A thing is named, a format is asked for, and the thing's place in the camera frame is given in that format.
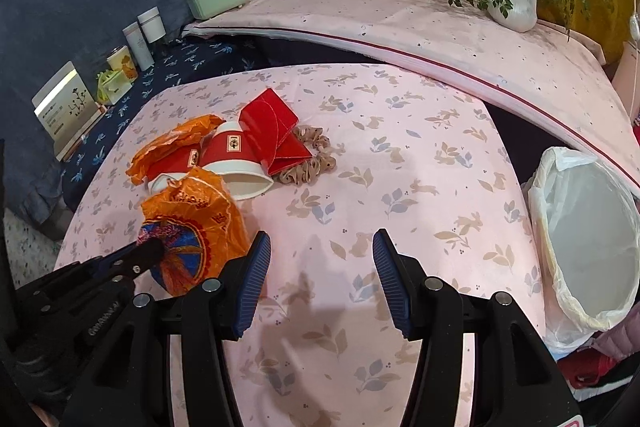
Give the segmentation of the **beige dotted hair scrunchie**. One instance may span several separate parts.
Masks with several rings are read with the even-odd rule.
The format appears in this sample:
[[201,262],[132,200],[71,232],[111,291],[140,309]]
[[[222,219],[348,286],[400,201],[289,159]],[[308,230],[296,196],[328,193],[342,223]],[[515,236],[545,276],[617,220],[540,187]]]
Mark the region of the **beige dotted hair scrunchie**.
[[311,150],[311,158],[274,174],[274,181],[297,186],[314,184],[322,173],[331,172],[336,168],[336,160],[330,154],[331,141],[322,128],[300,124],[293,130],[293,134],[300,143]]

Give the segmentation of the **orange patterned tin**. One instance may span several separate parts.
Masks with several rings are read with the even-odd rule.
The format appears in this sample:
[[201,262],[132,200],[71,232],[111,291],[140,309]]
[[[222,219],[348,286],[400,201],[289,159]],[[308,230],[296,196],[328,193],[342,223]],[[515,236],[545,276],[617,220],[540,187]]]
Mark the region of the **orange patterned tin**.
[[138,71],[128,46],[120,46],[114,49],[106,58],[111,70],[121,70],[125,76],[134,81],[138,78]]

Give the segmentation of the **small green white box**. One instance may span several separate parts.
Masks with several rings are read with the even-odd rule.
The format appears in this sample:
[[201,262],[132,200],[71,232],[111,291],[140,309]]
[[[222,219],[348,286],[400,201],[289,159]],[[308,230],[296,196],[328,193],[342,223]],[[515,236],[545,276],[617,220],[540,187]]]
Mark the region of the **small green white box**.
[[99,72],[96,82],[96,96],[103,105],[115,105],[131,89],[131,82],[121,69]]

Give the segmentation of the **red paper cup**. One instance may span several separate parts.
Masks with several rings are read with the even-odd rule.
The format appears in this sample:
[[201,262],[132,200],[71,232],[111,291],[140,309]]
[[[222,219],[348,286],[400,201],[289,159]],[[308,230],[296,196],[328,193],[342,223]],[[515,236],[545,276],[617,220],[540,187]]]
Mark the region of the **red paper cup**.
[[200,166],[221,176],[237,202],[260,196],[273,186],[237,121],[224,122],[205,141]]
[[196,145],[187,145],[155,161],[146,175],[148,192],[155,194],[163,191],[170,182],[179,181],[198,165],[199,159],[200,148]]

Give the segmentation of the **pink appliance box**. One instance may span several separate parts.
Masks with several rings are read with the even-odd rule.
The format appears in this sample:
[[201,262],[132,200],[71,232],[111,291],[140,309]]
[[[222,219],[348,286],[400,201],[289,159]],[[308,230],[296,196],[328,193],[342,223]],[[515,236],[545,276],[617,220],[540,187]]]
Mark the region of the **pink appliance box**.
[[631,120],[639,115],[639,75],[639,52],[633,43],[626,41],[612,85]]

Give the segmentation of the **orange blue snack wrapper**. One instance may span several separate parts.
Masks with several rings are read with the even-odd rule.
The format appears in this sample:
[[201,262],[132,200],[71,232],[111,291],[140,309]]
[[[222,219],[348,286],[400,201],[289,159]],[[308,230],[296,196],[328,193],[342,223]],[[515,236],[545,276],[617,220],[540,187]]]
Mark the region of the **orange blue snack wrapper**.
[[140,243],[160,239],[165,248],[152,277],[177,297],[244,256],[250,239],[242,213],[218,174],[200,167],[145,199]]

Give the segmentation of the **tall white bottle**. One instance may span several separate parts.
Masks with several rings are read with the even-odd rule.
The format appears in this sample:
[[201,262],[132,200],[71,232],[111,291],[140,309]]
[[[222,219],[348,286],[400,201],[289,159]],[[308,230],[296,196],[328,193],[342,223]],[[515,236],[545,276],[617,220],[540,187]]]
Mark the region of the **tall white bottle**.
[[134,54],[134,60],[136,61],[141,72],[146,72],[154,65],[154,58],[149,50],[148,44],[145,41],[142,30],[137,22],[133,22],[122,30],[129,49]]

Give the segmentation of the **white cylindrical jar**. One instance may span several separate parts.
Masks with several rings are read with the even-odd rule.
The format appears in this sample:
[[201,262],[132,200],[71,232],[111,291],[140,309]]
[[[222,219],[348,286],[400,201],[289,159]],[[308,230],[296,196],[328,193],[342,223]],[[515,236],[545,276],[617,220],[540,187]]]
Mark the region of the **white cylindrical jar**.
[[166,37],[166,29],[157,6],[141,13],[138,23],[148,43],[154,43]]

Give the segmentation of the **pink dotted cushion mat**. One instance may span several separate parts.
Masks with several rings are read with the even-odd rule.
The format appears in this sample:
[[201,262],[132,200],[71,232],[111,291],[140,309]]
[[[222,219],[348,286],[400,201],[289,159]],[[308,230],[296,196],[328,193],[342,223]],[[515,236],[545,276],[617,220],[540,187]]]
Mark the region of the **pink dotted cushion mat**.
[[247,0],[186,25],[332,46],[432,77],[598,156],[639,192],[639,144],[603,70],[601,47],[547,22],[524,34],[448,0]]

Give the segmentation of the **white card sign stand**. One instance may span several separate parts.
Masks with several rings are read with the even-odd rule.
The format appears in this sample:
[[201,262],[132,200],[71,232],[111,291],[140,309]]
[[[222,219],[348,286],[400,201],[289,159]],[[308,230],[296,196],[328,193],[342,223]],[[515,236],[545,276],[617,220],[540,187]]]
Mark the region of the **white card sign stand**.
[[64,64],[32,98],[34,114],[53,141],[54,156],[62,161],[105,114],[74,64]]

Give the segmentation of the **red paper envelope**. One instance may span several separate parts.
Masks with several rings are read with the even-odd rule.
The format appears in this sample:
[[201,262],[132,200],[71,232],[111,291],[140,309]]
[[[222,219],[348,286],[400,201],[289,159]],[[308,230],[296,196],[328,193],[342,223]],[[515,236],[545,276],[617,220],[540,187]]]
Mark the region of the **red paper envelope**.
[[262,91],[241,109],[239,124],[268,176],[277,176],[311,158],[294,135],[298,117],[272,89]]

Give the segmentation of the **orange plastic bag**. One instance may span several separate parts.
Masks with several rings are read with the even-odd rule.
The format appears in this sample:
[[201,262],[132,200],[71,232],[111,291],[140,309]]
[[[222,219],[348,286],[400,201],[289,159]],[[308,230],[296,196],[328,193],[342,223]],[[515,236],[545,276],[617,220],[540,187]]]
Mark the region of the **orange plastic bag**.
[[210,132],[215,131],[224,120],[208,114],[189,119],[170,131],[158,136],[138,150],[131,159],[126,175],[132,184],[140,185],[149,180],[151,167],[182,146],[198,145]]

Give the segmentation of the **navy floral cloth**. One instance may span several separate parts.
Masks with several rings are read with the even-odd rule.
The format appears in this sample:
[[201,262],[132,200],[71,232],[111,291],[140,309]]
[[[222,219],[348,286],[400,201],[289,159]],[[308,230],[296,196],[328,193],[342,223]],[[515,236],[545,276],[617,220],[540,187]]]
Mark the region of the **navy floral cloth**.
[[229,36],[201,39],[188,37],[169,48],[131,89],[80,140],[78,149],[64,162],[63,200],[75,210],[85,191],[111,152],[119,135],[131,124],[141,107],[171,87],[207,78],[248,72],[268,65],[258,47],[242,38]]

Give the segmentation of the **red bag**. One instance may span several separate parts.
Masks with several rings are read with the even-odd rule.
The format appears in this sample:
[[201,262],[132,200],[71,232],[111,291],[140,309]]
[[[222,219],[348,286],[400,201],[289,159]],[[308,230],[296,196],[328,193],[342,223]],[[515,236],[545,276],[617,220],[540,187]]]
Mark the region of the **red bag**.
[[615,359],[591,348],[575,351],[558,361],[563,377],[575,389],[595,386],[616,365]]

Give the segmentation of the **pink rabbit print tablecloth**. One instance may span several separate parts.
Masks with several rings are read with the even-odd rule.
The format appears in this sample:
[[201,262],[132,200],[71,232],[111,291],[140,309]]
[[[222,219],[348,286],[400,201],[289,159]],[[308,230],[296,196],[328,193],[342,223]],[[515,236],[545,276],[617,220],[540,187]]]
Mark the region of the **pink rabbit print tablecloth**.
[[226,348],[246,425],[399,424],[419,345],[395,329],[378,285],[379,229],[426,273],[478,297],[507,291],[544,327],[523,194],[485,105],[393,66],[273,68],[152,95],[101,154],[58,263],[136,238],[148,192],[127,168],[143,145],[193,117],[233,120],[267,89],[326,132],[336,168],[241,204],[247,228],[272,243],[253,324]]

